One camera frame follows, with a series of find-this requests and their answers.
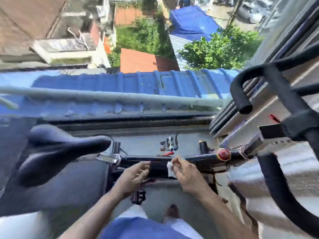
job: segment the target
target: forearm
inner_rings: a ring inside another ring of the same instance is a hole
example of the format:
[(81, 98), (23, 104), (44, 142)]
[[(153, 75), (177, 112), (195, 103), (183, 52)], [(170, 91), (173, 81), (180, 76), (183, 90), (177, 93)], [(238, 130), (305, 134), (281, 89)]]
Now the forearm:
[(59, 239), (95, 239), (109, 221), (114, 208), (120, 200), (107, 193), (82, 217), (80, 217)]
[(222, 201), (221, 197), (212, 190), (206, 191), (197, 197), (201, 204), (208, 210), (209, 214), (215, 219), (218, 227), (229, 239), (245, 238), (256, 239), (250, 228), (244, 225), (240, 219)]

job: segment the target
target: blue shirt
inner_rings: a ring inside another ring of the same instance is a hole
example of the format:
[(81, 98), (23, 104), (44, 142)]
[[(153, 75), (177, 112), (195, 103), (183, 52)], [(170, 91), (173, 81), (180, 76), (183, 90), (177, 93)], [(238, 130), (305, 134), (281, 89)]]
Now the blue shirt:
[(99, 239), (189, 239), (167, 225), (141, 217), (118, 218), (110, 222)]

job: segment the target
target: foot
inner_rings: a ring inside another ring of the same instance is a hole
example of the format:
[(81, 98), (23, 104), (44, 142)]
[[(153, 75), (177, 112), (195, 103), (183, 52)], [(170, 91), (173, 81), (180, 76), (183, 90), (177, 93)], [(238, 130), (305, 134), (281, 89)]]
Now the foot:
[(167, 217), (179, 218), (179, 212), (176, 204), (171, 204), (166, 209), (166, 213), (162, 217), (162, 223), (165, 221), (165, 218)]

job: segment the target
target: person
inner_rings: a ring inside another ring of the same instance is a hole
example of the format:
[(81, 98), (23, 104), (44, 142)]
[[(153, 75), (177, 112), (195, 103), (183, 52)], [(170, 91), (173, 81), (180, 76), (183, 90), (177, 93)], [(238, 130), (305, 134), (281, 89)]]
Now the person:
[[(201, 202), (220, 230), (226, 233), (225, 237), (258, 238), (231, 212), (222, 198), (213, 192), (195, 165), (180, 157), (175, 157), (171, 162), (172, 170), (183, 191)], [(177, 206), (174, 204), (167, 210), (162, 223), (149, 220), (139, 205), (133, 205), (106, 226), (114, 208), (138, 188), (148, 175), (149, 169), (150, 162), (140, 162), (125, 169), (113, 188), (59, 239), (95, 239), (98, 236), (99, 239), (202, 239), (189, 224), (179, 218)]]

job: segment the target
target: white tissue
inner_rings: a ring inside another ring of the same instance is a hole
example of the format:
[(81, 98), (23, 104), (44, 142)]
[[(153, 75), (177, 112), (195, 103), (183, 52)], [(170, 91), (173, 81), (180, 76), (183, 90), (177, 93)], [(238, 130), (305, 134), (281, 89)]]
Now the white tissue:
[(173, 164), (170, 161), (167, 162), (168, 176), (176, 178), (176, 175), (174, 174), (172, 167), (173, 167)]

